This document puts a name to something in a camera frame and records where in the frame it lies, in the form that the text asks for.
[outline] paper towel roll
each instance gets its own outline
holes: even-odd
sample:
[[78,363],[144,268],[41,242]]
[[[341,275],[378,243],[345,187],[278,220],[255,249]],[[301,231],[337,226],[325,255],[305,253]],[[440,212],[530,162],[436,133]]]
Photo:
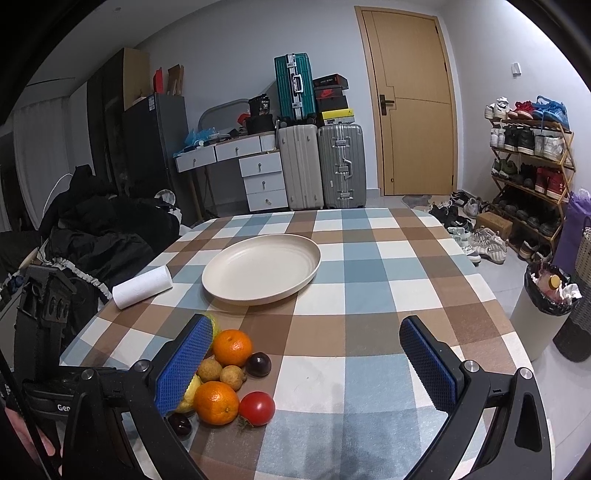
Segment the paper towel roll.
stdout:
[[173,286],[168,267],[155,268],[149,272],[132,278],[113,287],[113,300],[123,310],[134,303],[145,300],[152,295],[168,290]]

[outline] teal suitcase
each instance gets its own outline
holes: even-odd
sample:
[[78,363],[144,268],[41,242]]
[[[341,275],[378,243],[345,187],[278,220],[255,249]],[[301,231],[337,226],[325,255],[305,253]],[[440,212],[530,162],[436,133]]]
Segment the teal suitcase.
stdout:
[[301,122],[316,117],[312,69],[307,53],[275,58],[281,116]]

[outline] black box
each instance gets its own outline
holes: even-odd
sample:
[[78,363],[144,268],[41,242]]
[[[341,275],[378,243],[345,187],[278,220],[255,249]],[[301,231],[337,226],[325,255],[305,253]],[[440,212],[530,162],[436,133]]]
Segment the black box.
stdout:
[[314,87],[314,97],[316,97],[316,99],[342,96],[343,88],[340,85],[330,87]]
[[319,112],[328,112],[331,110],[341,110],[342,108],[349,108],[347,104],[347,97],[345,95],[327,98],[317,98],[316,105]]
[[333,73],[332,75],[312,80],[312,82],[314,83],[314,87],[341,86],[343,90],[349,88],[349,82],[347,82],[347,79],[338,73]]

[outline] wooden door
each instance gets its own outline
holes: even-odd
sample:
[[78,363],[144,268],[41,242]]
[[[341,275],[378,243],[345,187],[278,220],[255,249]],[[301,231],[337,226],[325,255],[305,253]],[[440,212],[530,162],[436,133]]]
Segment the wooden door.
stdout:
[[456,132],[435,20],[363,11],[363,21],[378,94],[384,194],[448,194]]

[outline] white plate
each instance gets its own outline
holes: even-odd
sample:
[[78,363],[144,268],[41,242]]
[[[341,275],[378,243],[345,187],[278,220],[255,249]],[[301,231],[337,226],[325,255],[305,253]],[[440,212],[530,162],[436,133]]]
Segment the white plate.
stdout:
[[299,235],[261,235],[218,253],[205,267],[203,287],[237,305],[263,305],[305,287],[320,265],[320,248]]

